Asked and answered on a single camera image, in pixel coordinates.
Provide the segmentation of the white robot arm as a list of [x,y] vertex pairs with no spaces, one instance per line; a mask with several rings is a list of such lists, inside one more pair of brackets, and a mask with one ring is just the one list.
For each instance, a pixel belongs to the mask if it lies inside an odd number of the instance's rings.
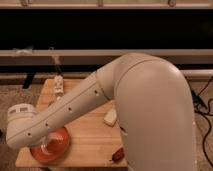
[[99,68],[39,114],[11,107],[6,142],[11,148],[35,146],[110,100],[128,171],[197,171],[190,87],[172,63],[142,53],[123,55]]

